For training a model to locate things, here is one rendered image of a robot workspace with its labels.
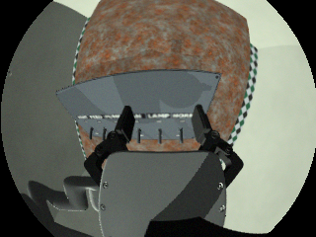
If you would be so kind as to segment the grey switch console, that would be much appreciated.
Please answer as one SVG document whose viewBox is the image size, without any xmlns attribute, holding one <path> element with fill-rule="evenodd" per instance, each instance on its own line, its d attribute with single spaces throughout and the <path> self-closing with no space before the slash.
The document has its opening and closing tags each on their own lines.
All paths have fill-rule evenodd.
<svg viewBox="0 0 316 237">
<path fill-rule="evenodd" d="M 63 107 L 92 136 L 105 140 L 124 106 L 135 117 L 132 138 L 195 139 L 192 114 L 207 114 L 222 73 L 191 69 L 122 72 L 86 80 L 54 92 Z M 92 133 L 93 132 L 93 133 Z"/>
</svg>

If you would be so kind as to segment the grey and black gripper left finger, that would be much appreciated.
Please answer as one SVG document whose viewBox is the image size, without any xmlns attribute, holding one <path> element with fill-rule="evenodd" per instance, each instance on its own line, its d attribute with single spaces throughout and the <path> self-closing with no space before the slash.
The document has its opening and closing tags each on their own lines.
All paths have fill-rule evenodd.
<svg viewBox="0 0 316 237">
<path fill-rule="evenodd" d="M 95 147 L 95 151 L 86 159 L 84 167 L 98 186 L 100 186 L 103 173 L 102 164 L 111 153 L 128 150 L 126 144 L 132 137 L 135 117 L 130 106 L 124 106 L 115 131 L 107 135 L 107 139 Z"/>
</svg>

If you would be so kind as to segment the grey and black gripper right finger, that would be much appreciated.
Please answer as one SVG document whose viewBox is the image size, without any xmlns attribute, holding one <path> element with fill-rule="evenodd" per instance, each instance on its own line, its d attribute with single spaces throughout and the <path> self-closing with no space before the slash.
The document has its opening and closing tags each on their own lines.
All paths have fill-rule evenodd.
<svg viewBox="0 0 316 237">
<path fill-rule="evenodd" d="M 206 150 L 217 154 L 225 164 L 224 177 L 226 189 L 233 182 L 239 172 L 242 170 L 244 163 L 241 158 L 233 152 L 232 146 L 220 138 L 216 130 L 212 130 L 207 115 L 201 105 L 196 105 L 193 115 L 192 124 L 197 143 L 200 143 L 199 150 Z"/>
</svg>

